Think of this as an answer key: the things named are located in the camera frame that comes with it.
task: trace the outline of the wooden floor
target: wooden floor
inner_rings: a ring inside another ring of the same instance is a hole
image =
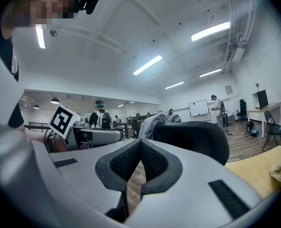
[[[255,155],[262,153],[262,148],[265,144],[268,126],[265,126],[265,138],[261,138],[261,134],[258,134],[257,137],[249,136],[245,137],[243,134],[244,127],[247,123],[245,121],[237,121],[233,125],[228,127],[228,133],[233,135],[226,134],[228,144],[229,144],[229,159],[228,162],[239,161],[253,157]],[[256,128],[259,129],[260,133],[262,131],[261,123],[255,123]],[[278,145],[281,145],[280,137],[276,137]],[[269,144],[265,146],[264,152],[271,150],[276,147],[274,138],[271,137]],[[130,180],[127,184],[127,199],[130,214],[134,211],[136,206],[139,204],[141,197],[141,185],[146,182],[145,170],[140,162],[132,174]]]

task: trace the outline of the ceiling light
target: ceiling light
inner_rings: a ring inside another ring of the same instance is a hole
[[[151,65],[155,64],[156,62],[160,61],[161,59],[163,59],[163,58],[160,55],[158,55],[157,57],[153,58],[151,61],[146,63],[144,66],[137,69],[133,74],[134,75],[140,74],[142,71],[144,71],[145,69],[147,69]]]
[[[209,36],[213,33],[216,33],[216,32],[219,32],[221,30],[228,29],[228,28],[230,28],[230,22],[226,22],[224,24],[213,26],[211,28],[208,28],[208,29],[205,29],[201,32],[198,32],[198,33],[192,35],[191,39],[192,39],[192,41],[195,41],[195,40],[201,39],[202,37]]]
[[[53,104],[59,104],[59,100],[57,98],[53,98],[50,102]]]
[[[204,76],[206,76],[206,75],[213,74],[213,73],[219,72],[219,71],[221,71],[221,70],[222,70],[222,69],[219,68],[219,69],[214,70],[214,71],[211,71],[211,72],[209,72],[209,73],[202,74],[202,75],[200,75],[200,77],[204,77]]]
[[[183,84],[184,82],[180,82],[180,83],[178,83],[178,84],[175,84],[175,85],[171,85],[171,86],[169,86],[169,87],[166,87],[165,89],[170,89],[170,88],[172,88],[172,87],[174,87],[174,86],[178,86],[178,85],[181,85],[181,84]]]
[[[40,48],[45,49],[46,48],[45,37],[44,37],[44,31],[43,31],[41,25],[36,25],[36,32],[37,32],[37,38],[38,38]]]

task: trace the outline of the white desk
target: white desk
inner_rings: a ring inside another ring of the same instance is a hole
[[[265,115],[264,112],[265,111],[270,111],[274,108],[280,108],[280,125],[281,125],[281,102],[277,102],[277,103],[270,103],[268,106],[266,106],[265,108],[260,109],[253,109],[253,110],[247,110],[247,117],[248,117],[248,121],[250,121],[250,117],[249,114],[250,113],[260,113],[261,114],[261,121],[262,121],[262,138],[264,138],[265,135],[265,126],[264,123],[266,123],[266,119],[265,119]]]

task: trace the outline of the person with backpack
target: person with backpack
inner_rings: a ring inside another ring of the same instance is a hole
[[[215,101],[215,106],[211,108],[211,110],[215,111],[217,125],[222,130],[224,130],[224,126],[223,126],[224,104],[221,103],[221,101],[216,97],[216,95],[212,95],[211,100]]]
[[[104,110],[104,103],[102,100],[95,102],[96,111],[93,112],[90,116],[89,127],[94,128],[104,128],[104,129],[113,129],[112,118],[110,114]]]

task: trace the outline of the air vent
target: air vent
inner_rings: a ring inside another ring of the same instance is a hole
[[[234,53],[234,50],[229,49],[227,57],[226,57],[226,62],[229,62],[231,60],[233,53]]]

